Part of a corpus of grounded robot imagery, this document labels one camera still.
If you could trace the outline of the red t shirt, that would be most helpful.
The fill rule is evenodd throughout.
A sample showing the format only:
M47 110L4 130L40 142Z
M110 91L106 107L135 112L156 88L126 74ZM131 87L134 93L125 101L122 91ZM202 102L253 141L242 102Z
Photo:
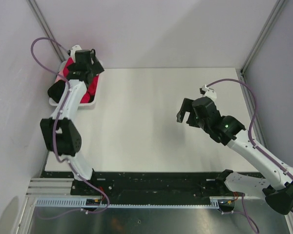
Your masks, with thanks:
M69 57L68 60L66 61L64 68L63 68L63 76L65 78L67 78L68 73L69 73L68 66L73 63L74 63L73 59L71 57ZM94 103L94 97L96 94L98 81L99 81L99 75L97 75L93 78L93 81L89 85L87 92L84 94L83 98L81 99L80 107L86 106L86 105L92 105Z

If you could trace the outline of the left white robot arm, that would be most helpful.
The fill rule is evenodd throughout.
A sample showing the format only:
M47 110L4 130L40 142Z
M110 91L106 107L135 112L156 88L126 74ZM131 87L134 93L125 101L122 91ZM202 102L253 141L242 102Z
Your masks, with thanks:
M83 180L81 189L92 195L97 192L98 182L92 179L94 170L81 152L82 137L73 120L88 87L104 68L94 49L72 51L71 54L75 62L67 67L63 95L52 115L40 121L40 127L47 150L55 154L58 162L67 162L74 178Z

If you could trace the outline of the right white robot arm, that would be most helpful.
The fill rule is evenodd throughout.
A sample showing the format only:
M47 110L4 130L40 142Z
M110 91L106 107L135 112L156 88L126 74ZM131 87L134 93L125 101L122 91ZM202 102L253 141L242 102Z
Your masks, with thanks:
M286 165L249 135L245 126L232 116L222 116L209 97L185 98L177 122L202 129L216 143L242 156L263 176L256 178L224 170L216 179L220 195L240 192L266 201L276 212L287 215L293 209L293 167Z

